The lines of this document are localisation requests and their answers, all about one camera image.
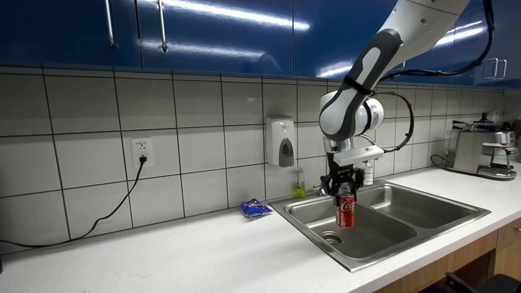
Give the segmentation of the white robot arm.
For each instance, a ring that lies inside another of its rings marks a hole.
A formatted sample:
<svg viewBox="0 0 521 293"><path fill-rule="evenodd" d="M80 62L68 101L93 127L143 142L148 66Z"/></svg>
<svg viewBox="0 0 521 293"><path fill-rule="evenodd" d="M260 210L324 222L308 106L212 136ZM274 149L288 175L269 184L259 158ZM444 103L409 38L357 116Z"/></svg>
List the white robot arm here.
<svg viewBox="0 0 521 293"><path fill-rule="evenodd" d="M374 100L374 87L399 64L428 53L467 5L469 0L397 0L340 87L321 98L319 127L329 163L329 175L321 178L321 186L337 206L355 202L363 186L365 173L355 163L384 155L379 147L350 147L353 137L376 129L383 121L384 111Z"/></svg>

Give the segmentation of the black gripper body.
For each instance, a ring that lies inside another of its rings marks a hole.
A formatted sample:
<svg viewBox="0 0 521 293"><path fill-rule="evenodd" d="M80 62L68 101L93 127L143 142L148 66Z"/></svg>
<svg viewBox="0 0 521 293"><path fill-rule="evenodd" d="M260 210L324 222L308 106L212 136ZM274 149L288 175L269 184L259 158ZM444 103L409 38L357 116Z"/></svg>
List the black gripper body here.
<svg viewBox="0 0 521 293"><path fill-rule="evenodd" d="M332 188L339 188L342 183L350 183L352 184L352 176L353 176L353 165L345 165L340 166L339 163L334 162L334 155L327 155L327 165L329 165L329 178L332 180Z"/></svg>

